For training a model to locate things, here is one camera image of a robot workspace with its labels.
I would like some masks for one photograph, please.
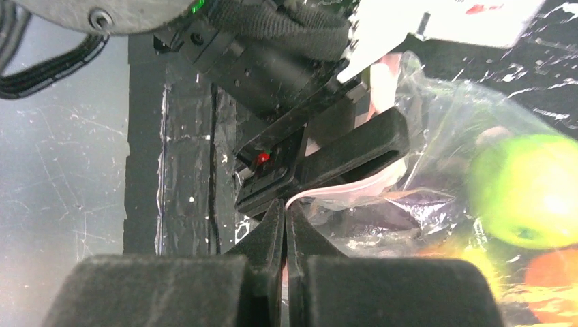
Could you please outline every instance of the red fruit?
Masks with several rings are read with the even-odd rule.
[[[578,326],[578,249],[534,258],[526,271],[525,298],[544,324]]]

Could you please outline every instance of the screw hole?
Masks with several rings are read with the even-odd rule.
[[[196,46],[201,46],[204,44],[204,39],[201,34],[193,33],[191,34],[191,42]]]
[[[112,17],[102,9],[94,9],[89,15],[90,25],[98,31],[106,31],[112,25]]]

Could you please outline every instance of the green light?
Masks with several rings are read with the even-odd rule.
[[[196,5],[193,5],[193,8],[191,8],[191,11],[194,13],[196,13],[200,8],[202,8],[204,6],[204,0],[200,0]]]

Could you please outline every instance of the clear plastic bag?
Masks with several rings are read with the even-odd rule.
[[[309,221],[351,256],[473,263],[511,326],[578,326],[578,143],[501,93],[388,56],[371,106],[389,92],[374,81],[396,78],[410,152],[380,183],[298,196]]]

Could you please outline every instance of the strap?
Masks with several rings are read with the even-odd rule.
[[[289,0],[285,10],[242,5],[239,0],[211,0],[205,6],[216,29],[279,46],[321,61],[338,61],[348,46],[350,23],[344,17]]]

